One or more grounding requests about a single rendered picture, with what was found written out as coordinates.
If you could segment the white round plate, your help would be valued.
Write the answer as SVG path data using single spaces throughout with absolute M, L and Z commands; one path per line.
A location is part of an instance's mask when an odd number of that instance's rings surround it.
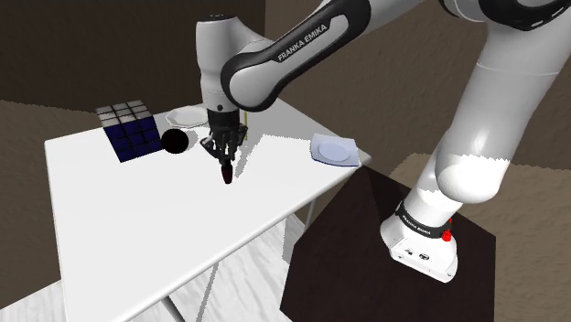
M 187 105 L 168 112 L 165 120 L 173 127 L 193 128 L 208 122 L 208 112 L 200 105 Z

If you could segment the black ball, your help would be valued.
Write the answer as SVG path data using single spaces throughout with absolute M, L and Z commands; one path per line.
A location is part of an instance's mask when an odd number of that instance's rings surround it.
M 166 130 L 162 134 L 160 141 L 163 149 L 170 154 L 181 154 L 186 151 L 189 146 L 187 134 L 177 128 Z

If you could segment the blue and white puzzle cube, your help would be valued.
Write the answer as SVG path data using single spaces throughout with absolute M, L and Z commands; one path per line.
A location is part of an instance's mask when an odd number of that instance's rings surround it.
M 121 163 L 163 149 L 156 120 L 142 101 L 107 105 L 95 112 Z

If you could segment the white square plate blue rim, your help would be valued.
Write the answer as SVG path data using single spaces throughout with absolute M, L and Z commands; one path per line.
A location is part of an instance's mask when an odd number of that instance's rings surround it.
M 361 164 L 356 143 L 350 138 L 313 134 L 310 154 L 315 161 L 331 166 L 359 166 Z

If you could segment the white table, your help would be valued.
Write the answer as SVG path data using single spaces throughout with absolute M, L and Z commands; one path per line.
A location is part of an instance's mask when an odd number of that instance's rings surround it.
M 129 322 L 352 174 L 311 157 L 326 128 L 286 102 L 248 127 L 231 184 L 204 126 L 125 163 L 100 128 L 45 143 L 67 322 Z

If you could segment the dark robot stand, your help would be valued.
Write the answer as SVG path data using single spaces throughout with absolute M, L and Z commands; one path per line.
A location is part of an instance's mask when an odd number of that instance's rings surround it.
M 380 226 L 407 186 L 358 169 L 296 242 L 281 311 L 291 322 L 494 322 L 496 238 L 457 213 L 447 284 L 393 260 Z

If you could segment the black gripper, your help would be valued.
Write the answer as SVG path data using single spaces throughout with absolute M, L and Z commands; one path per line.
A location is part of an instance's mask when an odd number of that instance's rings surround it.
M 222 164 L 225 158 L 225 145 L 219 144 L 218 138 L 220 134 L 228 133 L 227 158 L 234 161 L 235 153 L 248 132 L 248 127 L 240 123 L 240 112 L 238 110 L 231 112 L 207 110 L 207 114 L 210 131 L 208 136 L 199 141 L 200 145 Z

